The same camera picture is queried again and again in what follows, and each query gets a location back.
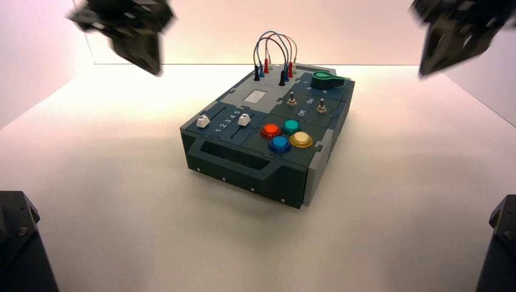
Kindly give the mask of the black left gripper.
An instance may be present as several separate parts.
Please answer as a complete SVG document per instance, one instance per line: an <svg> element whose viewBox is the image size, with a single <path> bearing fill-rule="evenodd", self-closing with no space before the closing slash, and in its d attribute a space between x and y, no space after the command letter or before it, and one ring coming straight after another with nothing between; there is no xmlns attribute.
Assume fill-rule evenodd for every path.
<svg viewBox="0 0 516 292"><path fill-rule="evenodd" d="M112 38L141 30L136 37L113 38L113 51L155 76L161 75L157 33L174 19L169 1L85 1L68 13L68 20L84 32Z"/></svg>

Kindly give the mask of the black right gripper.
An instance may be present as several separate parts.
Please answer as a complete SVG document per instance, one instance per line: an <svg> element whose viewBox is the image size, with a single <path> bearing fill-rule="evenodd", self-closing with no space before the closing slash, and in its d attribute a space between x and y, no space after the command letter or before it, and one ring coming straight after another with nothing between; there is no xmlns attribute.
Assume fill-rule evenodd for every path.
<svg viewBox="0 0 516 292"><path fill-rule="evenodd" d="M515 18L515 1L413 1L428 25L419 75L426 77L483 54Z"/></svg>

